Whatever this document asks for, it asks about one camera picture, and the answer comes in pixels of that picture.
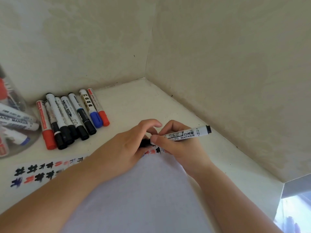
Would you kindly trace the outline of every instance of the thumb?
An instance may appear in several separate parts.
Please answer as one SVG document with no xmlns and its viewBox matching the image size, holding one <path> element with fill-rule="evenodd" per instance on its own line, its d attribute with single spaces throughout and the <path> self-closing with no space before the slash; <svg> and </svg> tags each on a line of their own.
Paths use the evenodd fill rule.
<svg viewBox="0 0 311 233">
<path fill-rule="evenodd" d="M 152 135 L 150 137 L 150 141 L 153 144 L 158 145 L 161 148 L 167 150 L 171 154 L 177 153 L 179 150 L 179 145 L 181 145 L 181 144 L 178 144 L 178 142 L 169 140 L 166 137 L 159 136 L 159 135 Z"/>
</svg>

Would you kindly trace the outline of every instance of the blue marker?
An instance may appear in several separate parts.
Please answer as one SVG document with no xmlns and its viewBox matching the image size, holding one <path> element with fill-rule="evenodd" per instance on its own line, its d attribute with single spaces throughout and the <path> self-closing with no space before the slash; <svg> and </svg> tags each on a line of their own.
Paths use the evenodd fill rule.
<svg viewBox="0 0 311 233">
<path fill-rule="evenodd" d="M 84 89 L 79 90 L 81 99 L 83 100 L 85 107 L 87 111 L 89 112 L 89 115 L 95 125 L 96 128 L 100 128 L 103 126 L 103 120 L 97 113 L 93 103 L 91 102 L 91 99 L 89 98 L 89 95 L 87 94 L 87 91 Z"/>
</svg>

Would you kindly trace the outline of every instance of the black marker cap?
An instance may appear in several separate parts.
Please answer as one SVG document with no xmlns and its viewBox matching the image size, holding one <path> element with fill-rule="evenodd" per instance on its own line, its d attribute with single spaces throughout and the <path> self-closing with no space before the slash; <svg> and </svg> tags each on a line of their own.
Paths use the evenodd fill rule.
<svg viewBox="0 0 311 233">
<path fill-rule="evenodd" d="M 76 131 L 78 132 L 82 141 L 85 141 L 90 137 L 83 125 L 77 126 Z"/>
<path fill-rule="evenodd" d="M 77 140 L 80 136 L 76 131 L 76 127 L 74 125 L 68 125 L 68 128 L 70 130 L 70 135 L 73 139 Z"/>
<path fill-rule="evenodd" d="M 212 133 L 212 129 L 211 129 L 210 126 L 207 126 L 207 125 L 206 125 L 206 129 L 207 129 L 208 134 L 209 134 L 209 133 Z"/>
<path fill-rule="evenodd" d="M 56 144 L 57 144 L 57 148 L 59 150 L 63 150 L 63 149 L 67 148 L 67 145 L 64 143 L 64 140 L 63 140 L 63 137 L 62 137 L 61 133 L 57 133 L 55 135 L 55 141 L 56 141 Z"/>
<path fill-rule="evenodd" d="M 152 146 L 150 143 L 150 139 L 144 138 L 142 139 L 139 148 L 144 148 L 144 147 L 148 147 L 148 146 Z"/>
<path fill-rule="evenodd" d="M 75 142 L 75 140 L 71 137 L 70 130 L 67 126 L 62 126 L 60 128 L 60 132 L 63 136 L 64 142 L 66 145 L 71 145 L 72 143 Z"/>
<path fill-rule="evenodd" d="M 86 121 L 84 123 L 86 129 L 87 129 L 87 132 L 90 134 L 90 135 L 94 135 L 97 131 L 96 131 L 96 128 L 93 126 L 93 124 L 91 123 L 91 121 Z"/>
</svg>

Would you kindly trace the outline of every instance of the right hand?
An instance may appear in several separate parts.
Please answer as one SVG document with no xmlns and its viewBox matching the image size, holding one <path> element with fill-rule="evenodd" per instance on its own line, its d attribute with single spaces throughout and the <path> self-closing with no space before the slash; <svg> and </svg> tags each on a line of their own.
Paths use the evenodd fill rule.
<svg viewBox="0 0 311 233">
<path fill-rule="evenodd" d="M 158 135 L 152 135 L 150 139 L 155 145 L 171 153 L 189 176 L 195 178 L 212 163 L 201 146 L 199 139 L 189 138 L 182 141 L 172 141 L 163 137 L 165 134 L 186 129 L 190 129 L 190 127 L 171 120 L 162 128 Z"/>
</svg>

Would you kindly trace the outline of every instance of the forearm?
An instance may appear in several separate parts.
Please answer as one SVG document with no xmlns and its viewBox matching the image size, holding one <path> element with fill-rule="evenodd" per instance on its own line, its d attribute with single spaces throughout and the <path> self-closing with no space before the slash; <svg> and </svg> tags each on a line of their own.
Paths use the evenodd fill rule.
<svg viewBox="0 0 311 233">
<path fill-rule="evenodd" d="M 223 233 L 282 233 L 214 164 L 195 180 Z"/>
<path fill-rule="evenodd" d="M 0 215 L 0 232 L 56 233 L 99 184 L 83 161 L 69 167 Z"/>
</svg>

